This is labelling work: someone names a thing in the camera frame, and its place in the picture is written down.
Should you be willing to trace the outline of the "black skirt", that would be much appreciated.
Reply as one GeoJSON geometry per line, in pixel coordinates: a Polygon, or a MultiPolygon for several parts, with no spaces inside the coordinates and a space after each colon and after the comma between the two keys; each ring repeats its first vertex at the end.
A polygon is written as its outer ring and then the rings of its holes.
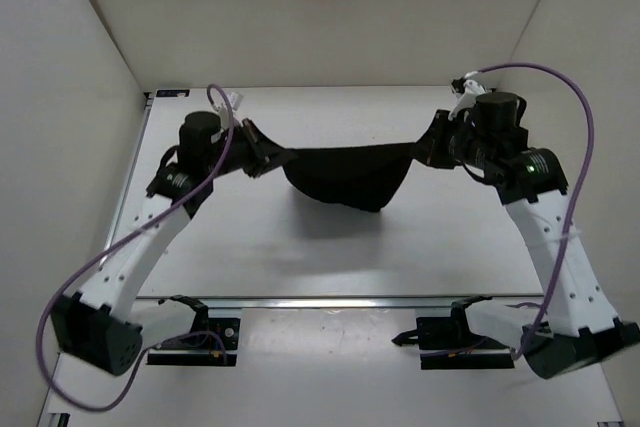
{"type": "Polygon", "coordinates": [[[294,149],[283,170],[290,184],[313,200],[377,213],[406,178],[411,150],[410,143],[294,149]]]}

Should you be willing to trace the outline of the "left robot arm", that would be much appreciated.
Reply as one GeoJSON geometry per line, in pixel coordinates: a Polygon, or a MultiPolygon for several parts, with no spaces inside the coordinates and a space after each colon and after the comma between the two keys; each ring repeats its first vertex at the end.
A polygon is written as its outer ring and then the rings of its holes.
{"type": "Polygon", "coordinates": [[[243,171],[258,178],[295,159],[293,150],[266,137],[249,120],[229,127],[212,112],[186,116],[178,144],[167,149],[122,247],[73,295],[54,302],[51,320],[61,349],[120,376],[143,349],[180,337],[188,345],[209,334],[206,306],[173,295],[132,310],[138,293],[173,239],[213,192],[215,178],[243,171]]]}

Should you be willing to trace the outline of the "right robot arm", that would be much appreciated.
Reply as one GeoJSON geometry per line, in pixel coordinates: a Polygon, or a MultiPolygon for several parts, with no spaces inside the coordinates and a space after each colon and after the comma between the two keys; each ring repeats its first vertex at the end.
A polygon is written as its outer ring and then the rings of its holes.
{"type": "Polygon", "coordinates": [[[489,92],[457,111],[438,110],[413,156],[427,167],[460,166],[496,190],[544,289],[538,308],[488,296],[453,303],[449,338],[465,348],[496,341],[550,379],[638,345],[639,326],[621,320],[601,289],[573,221],[578,191],[551,150],[529,146],[525,109],[513,93],[489,92]]]}

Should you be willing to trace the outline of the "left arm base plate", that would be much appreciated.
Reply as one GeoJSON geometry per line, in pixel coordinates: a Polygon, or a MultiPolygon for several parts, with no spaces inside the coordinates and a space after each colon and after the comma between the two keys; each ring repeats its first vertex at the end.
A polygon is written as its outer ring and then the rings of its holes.
{"type": "Polygon", "coordinates": [[[157,344],[147,353],[146,363],[163,367],[235,367],[240,328],[239,309],[210,309],[207,325],[193,327],[186,338],[157,344]]]}

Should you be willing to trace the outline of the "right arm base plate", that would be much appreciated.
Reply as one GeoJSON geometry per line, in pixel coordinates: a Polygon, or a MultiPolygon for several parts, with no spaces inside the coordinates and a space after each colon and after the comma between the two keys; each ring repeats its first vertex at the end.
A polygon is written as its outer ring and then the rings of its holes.
{"type": "Polygon", "coordinates": [[[391,342],[398,347],[418,346],[423,371],[508,370],[514,361],[503,344],[473,334],[466,320],[468,307],[490,296],[474,296],[452,303],[447,317],[418,315],[413,330],[391,342]]]}

